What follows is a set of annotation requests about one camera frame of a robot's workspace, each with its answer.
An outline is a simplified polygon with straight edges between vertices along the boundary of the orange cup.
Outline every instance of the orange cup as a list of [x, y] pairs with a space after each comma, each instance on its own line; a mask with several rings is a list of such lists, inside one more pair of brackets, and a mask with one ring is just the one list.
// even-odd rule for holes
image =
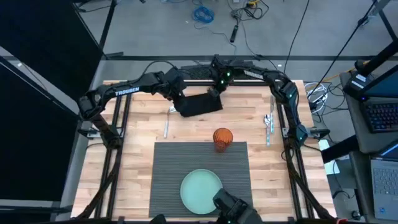
[[217, 152], [225, 152], [226, 148], [232, 143], [232, 132], [226, 128], [219, 128], [213, 134], [215, 149]]

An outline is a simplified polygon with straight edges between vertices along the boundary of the gray placemat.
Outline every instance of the gray placemat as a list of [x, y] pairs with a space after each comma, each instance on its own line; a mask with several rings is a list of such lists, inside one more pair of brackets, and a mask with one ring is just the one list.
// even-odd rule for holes
[[213, 171], [230, 194], [252, 205], [248, 146], [233, 142], [217, 153], [212, 142], [156, 142], [149, 216], [217, 217], [218, 211], [197, 215], [185, 208], [180, 198], [184, 177], [195, 169]]

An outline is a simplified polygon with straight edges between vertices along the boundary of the black metal frame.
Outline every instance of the black metal frame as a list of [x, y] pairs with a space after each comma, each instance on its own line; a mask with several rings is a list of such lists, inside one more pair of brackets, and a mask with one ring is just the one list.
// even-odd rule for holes
[[[202, 80], [202, 81], [194, 81], [194, 82], [186, 80], [185, 82], [186, 82], [187, 86], [210, 86], [213, 83], [213, 81], [211, 81], [211, 80]], [[248, 81], [239, 81], [238, 80], [238, 81], [232, 83], [231, 86], [268, 86], [268, 84], [266, 84], [265, 82], [259, 82], [259, 81], [253, 81], [253, 80], [248, 80]], [[130, 103], [131, 103], [131, 95], [128, 95], [126, 97], [126, 104], [125, 104], [124, 113], [123, 113], [123, 122], [122, 122], [123, 140], [124, 140], [124, 135], [126, 133], [127, 117], [128, 117], [128, 113], [129, 113]], [[116, 99], [116, 106], [115, 106], [114, 112], [117, 114], [113, 114], [113, 121], [112, 121], [113, 125], [116, 125], [116, 123], [118, 121], [118, 113], [119, 113], [120, 106], [121, 106], [121, 97]], [[279, 103], [277, 103], [276, 108], [277, 108], [277, 112], [278, 112], [280, 128], [282, 130], [282, 128], [286, 128], [285, 121], [284, 121], [284, 115], [282, 112], [282, 106]], [[285, 141], [285, 138], [284, 138], [283, 142], [284, 142], [284, 149], [285, 150], [289, 149], [287, 142]], [[115, 197], [116, 197], [116, 187], [117, 187], [118, 175], [119, 175], [119, 170], [120, 170], [122, 149], [123, 149], [123, 145], [122, 145], [122, 148], [118, 151], [118, 153], [116, 155], [115, 164], [119, 164], [119, 165], [116, 169], [117, 174], [113, 180], [113, 183], [111, 186], [111, 191], [109, 194], [109, 202], [108, 202], [108, 207], [107, 207], [106, 216], [105, 216], [105, 218], [108, 218], [108, 219], [112, 219], [114, 201], [115, 201]], [[103, 173], [101, 176], [101, 184], [104, 183], [104, 180], [108, 175], [108, 169], [109, 169], [109, 164], [110, 164], [110, 155], [111, 155], [111, 152], [107, 151], [107, 153], [105, 155], [105, 160], [104, 160], [104, 169], [103, 169]], [[305, 184], [308, 185], [301, 152], [298, 150], [295, 152], [295, 155], [297, 158], [297, 164], [298, 164], [298, 168], [300, 171], [300, 176], [303, 178]], [[293, 197], [293, 202], [294, 202], [296, 218], [300, 219], [300, 218], [303, 218], [303, 215], [302, 215], [301, 208], [300, 208], [300, 199], [299, 199], [299, 195], [298, 195], [297, 185], [294, 182], [294, 179], [291, 177], [291, 175], [289, 175], [289, 180], [290, 180], [290, 189], [292, 191], [292, 197]], [[101, 199], [96, 206], [94, 218], [100, 218], [102, 204], [103, 204], [103, 200]], [[306, 204], [306, 208], [307, 208], [307, 212], [308, 212], [308, 217], [315, 218], [314, 214], [313, 214], [313, 208], [307, 199], [305, 199], [305, 204]], [[128, 223], [148, 224], [149, 222], [132, 221], [132, 222], [128, 222]], [[198, 222], [176, 222], [176, 223], [198, 224]], [[265, 223], [288, 223], [288, 222], [265, 222]]]

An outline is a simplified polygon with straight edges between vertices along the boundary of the concrete floor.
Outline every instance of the concrete floor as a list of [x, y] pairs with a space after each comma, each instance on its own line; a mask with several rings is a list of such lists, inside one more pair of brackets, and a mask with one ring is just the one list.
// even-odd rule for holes
[[[289, 47], [300, 22], [306, 0], [265, 0], [269, 12], [260, 21], [244, 22], [248, 43], [257, 54], [287, 55]], [[292, 55], [336, 55], [354, 30], [358, 19], [371, 5], [364, 0], [310, 1], [307, 14], [295, 40]], [[109, 1], [93, 1], [84, 6], [94, 9], [106, 6]], [[229, 38], [235, 25], [225, 0], [203, 0], [204, 6], [214, 10], [215, 19], [206, 25], [213, 32], [225, 33]], [[229, 45], [222, 35], [214, 35], [208, 30], [196, 30], [193, 25], [192, 11], [196, 8], [191, 1], [180, 4], [161, 3], [158, 0], [123, 0], [116, 6], [108, 38], [104, 46], [106, 54], [124, 52], [125, 55], [233, 55], [234, 47]], [[398, 32], [398, 1], [392, 1], [384, 9], [393, 30]], [[96, 40], [103, 30], [108, 9], [81, 14]], [[392, 41], [380, 17], [375, 17], [357, 33], [347, 45], [342, 55], [375, 55]], [[236, 55], [250, 55], [246, 47], [242, 26], [236, 36]], [[113, 61], [102, 64], [96, 77], [96, 84], [103, 80], [134, 79], [141, 74], [149, 62]], [[192, 65], [191, 61], [173, 61], [176, 66]], [[274, 61], [285, 66], [284, 61]], [[324, 75], [331, 61], [289, 61], [286, 74], [291, 79], [317, 82]], [[266, 61], [255, 64], [271, 68]], [[354, 62], [336, 62], [328, 77], [348, 70]], [[386, 62], [376, 72], [381, 73], [394, 66], [396, 62]], [[150, 71], [169, 69], [168, 65], [155, 64]], [[333, 85], [340, 83], [336, 78]], [[329, 95], [327, 104], [337, 106], [342, 97]], [[338, 111], [324, 117], [325, 124], [331, 130], [334, 141], [342, 141], [354, 134], [348, 111]], [[355, 182], [350, 166], [338, 162], [341, 173], [338, 174], [343, 188], [353, 195]], [[329, 177], [331, 193], [338, 189], [335, 178]], [[339, 195], [334, 199], [338, 216], [351, 218], [351, 211], [357, 210], [356, 199], [347, 199]]]

